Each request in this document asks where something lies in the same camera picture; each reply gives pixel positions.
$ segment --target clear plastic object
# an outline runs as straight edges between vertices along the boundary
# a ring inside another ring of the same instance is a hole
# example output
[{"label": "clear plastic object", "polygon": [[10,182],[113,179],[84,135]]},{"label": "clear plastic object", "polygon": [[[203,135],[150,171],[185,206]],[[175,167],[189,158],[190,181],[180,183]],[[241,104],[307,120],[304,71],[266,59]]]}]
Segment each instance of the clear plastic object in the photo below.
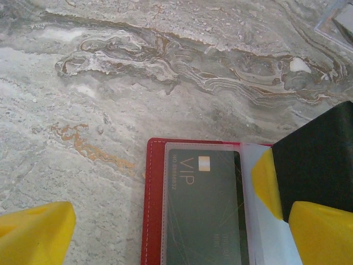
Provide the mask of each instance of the clear plastic object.
[{"label": "clear plastic object", "polygon": [[333,19],[340,13],[340,11],[351,2],[352,0],[338,0],[333,6],[328,8],[327,12],[321,17],[320,22],[314,30],[325,38],[353,52],[353,46],[345,40],[333,22]]}]

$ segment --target card chip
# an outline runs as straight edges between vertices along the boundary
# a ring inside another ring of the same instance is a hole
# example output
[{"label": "card chip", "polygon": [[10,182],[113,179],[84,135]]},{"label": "card chip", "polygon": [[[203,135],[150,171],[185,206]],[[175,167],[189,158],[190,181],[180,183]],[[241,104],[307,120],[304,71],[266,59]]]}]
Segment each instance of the card chip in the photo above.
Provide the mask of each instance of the card chip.
[{"label": "card chip", "polygon": [[199,156],[199,171],[211,171],[209,156]]}]

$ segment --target marble countertop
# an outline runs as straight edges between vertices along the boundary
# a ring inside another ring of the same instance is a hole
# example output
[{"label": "marble countertop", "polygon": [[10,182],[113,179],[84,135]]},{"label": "marble countertop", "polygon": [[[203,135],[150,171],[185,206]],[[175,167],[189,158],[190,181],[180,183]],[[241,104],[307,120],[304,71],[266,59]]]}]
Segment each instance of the marble countertop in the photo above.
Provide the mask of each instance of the marble countertop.
[{"label": "marble countertop", "polygon": [[139,264],[150,137],[272,143],[353,99],[325,0],[0,0],[0,214],[72,202],[65,264]]}]

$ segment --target red wallet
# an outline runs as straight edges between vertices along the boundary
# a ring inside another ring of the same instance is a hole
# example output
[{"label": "red wallet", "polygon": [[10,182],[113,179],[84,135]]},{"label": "red wallet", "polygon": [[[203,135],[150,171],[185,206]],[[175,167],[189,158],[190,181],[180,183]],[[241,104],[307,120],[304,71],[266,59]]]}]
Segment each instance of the red wallet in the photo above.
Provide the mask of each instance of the red wallet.
[{"label": "red wallet", "polygon": [[165,145],[169,142],[196,144],[239,144],[236,142],[177,140],[163,138],[152,138],[148,141],[141,265],[158,265],[161,263],[164,150]]}]

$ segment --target gray marble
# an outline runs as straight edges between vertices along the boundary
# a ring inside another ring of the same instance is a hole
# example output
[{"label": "gray marble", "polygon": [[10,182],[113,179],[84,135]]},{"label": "gray marble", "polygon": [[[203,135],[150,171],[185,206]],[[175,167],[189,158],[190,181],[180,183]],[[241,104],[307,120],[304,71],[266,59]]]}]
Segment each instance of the gray marble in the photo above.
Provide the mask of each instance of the gray marble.
[{"label": "gray marble", "polygon": [[324,0],[0,0],[0,214],[57,200],[65,264],[139,264],[150,137],[275,142],[353,99]]}]

